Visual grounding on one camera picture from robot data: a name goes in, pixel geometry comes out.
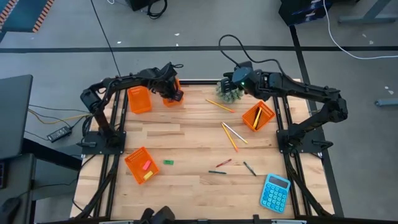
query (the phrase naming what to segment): blue calculator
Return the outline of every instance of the blue calculator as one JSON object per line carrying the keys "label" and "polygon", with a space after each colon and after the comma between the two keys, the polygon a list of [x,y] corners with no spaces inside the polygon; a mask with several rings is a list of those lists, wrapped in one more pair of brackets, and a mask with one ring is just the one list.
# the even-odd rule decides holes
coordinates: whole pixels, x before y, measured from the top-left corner
{"label": "blue calculator", "polygon": [[289,194],[290,181],[275,174],[268,174],[262,190],[260,205],[277,213],[283,213]]}

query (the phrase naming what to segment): red pencil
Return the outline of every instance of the red pencil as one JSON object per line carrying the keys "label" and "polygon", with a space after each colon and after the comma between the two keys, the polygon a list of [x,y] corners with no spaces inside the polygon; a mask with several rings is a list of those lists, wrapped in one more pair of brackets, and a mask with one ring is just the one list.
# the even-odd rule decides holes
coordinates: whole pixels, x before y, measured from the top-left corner
{"label": "red pencil", "polygon": [[228,159],[227,161],[224,161],[224,162],[218,164],[216,167],[222,166],[222,165],[226,164],[227,162],[229,162],[229,161],[231,161],[231,160],[232,160],[232,159]]}

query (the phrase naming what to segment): white cable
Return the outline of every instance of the white cable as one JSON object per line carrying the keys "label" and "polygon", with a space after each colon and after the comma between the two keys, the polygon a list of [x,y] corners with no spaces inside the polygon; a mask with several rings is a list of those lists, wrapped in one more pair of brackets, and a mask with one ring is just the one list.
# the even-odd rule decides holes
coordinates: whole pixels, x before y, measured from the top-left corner
{"label": "white cable", "polygon": [[354,57],[356,59],[362,59],[362,60],[369,60],[369,59],[379,59],[379,58],[397,58],[398,55],[391,55],[391,56],[378,56],[378,57],[366,57],[366,58],[362,58],[362,57],[358,57],[355,55],[352,55],[351,53],[347,52],[346,50],[342,49],[334,40],[333,36],[331,35],[330,32],[330,20],[329,20],[329,15],[328,15],[328,10],[326,9],[326,4],[325,4],[325,0],[323,0],[323,8],[325,9],[326,12],[326,18],[328,20],[328,30],[329,30],[329,36],[331,38],[331,40],[333,41],[333,43],[335,43],[335,45],[340,48],[340,50],[342,50],[343,52],[347,53],[349,56]]}

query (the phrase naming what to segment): wooden tabletop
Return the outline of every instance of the wooden tabletop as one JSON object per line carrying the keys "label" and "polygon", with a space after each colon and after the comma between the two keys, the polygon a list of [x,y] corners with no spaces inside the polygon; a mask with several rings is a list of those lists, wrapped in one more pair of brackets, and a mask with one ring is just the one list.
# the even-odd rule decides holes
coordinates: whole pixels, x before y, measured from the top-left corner
{"label": "wooden tabletop", "polygon": [[[220,102],[215,95],[214,85],[185,85],[182,90],[185,94],[180,106],[167,108],[159,95],[152,95],[151,112],[127,113],[126,149],[119,163],[112,220],[138,220],[146,208],[158,211],[165,205],[172,209],[179,220],[252,219],[254,214],[259,214],[260,218],[293,218],[290,196],[283,214],[272,212],[259,203],[268,173],[286,177],[283,156],[279,153],[275,135],[278,127],[276,118],[255,133],[243,123],[242,115],[259,100],[245,95],[242,100],[228,105],[235,110],[235,113],[230,113],[205,101],[207,98]],[[294,97],[288,97],[288,100],[294,123],[309,116],[305,100]],[[266,104],[275,111],[272,99]],[[108,119],[111,105],[105,110]],[[282,117],[286,128],[284,112]],[[249,144],[232,134],[239,148],[239,152],[235,152],[220,125],[222,121]],[[97,124],[93,122],[91,128],[97,128]],[[124,158],[142,146],[152,155],[160,172],[146,183],[138,185]],[[164,159],[173,160],[174,165],[163,165]],[[227,159],[232,161],[215,168]],[[301,154],[301,159],[308,189],[325,210],[333,213],[321,160],[310,154]],[[95,193],[102,161],[103,156],[97,155],[81,170],[75,194],[77,205],[84,207]],[[250,173],[243,161],[254,169],[257,177]],[[210,174],[209,170],[228,174]],[[301,193],[298,187],[296,189],[300,213],[304,214]],[[107,195],[105,192],[101,214],[105,211]],[[71,216],[79,212],[73,207]]]}

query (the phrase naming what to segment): orange plastic basket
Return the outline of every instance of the orange plastic basket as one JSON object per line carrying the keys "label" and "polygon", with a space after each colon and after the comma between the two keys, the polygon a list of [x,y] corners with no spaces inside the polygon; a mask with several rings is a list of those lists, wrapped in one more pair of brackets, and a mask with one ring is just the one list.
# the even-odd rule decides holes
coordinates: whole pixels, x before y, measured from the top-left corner
{"label": "orange plastic basket", "polygon": [[144,86],[136,86],[128,89],[130,110],[135,114],[140,114],[152,110],[149,90]]}
{"label": "orange plastic basket", "polygon": [[[138,184],[143,184],[159,172],[159,168],[145,147],[135,150],[124,161]],[[150,161],[150,165],[145,170],[144,166],[147,161]]]}
{"label": "orange plastic basket", "polygon": [[[178,90],[181,90],[181,85],[180,85],[180,80],[178,78],[175,78],[175,84]],[[167,107],[175,106],[175,105],[180,105],[182,104],[182,101],[184,100],[184,97],[181,98],[181,100],[175,101],[175,100],[170,100],[170,99],[163,99],[163,104]]]}
{"label": "orange plastic basket", "polygon": [[[257,129],[253,127],[254,121],[257,116],[257,108],[262,109],[261,115],[258,121]],[[243,122],[249,126],[252,131],[259,131],[262,127],[264,127],[270,120],[272,120],[275,116],[275,113],[263,102],[259,101],[256,105],[254,105],[248,112],[246,112],[242,118]]]}

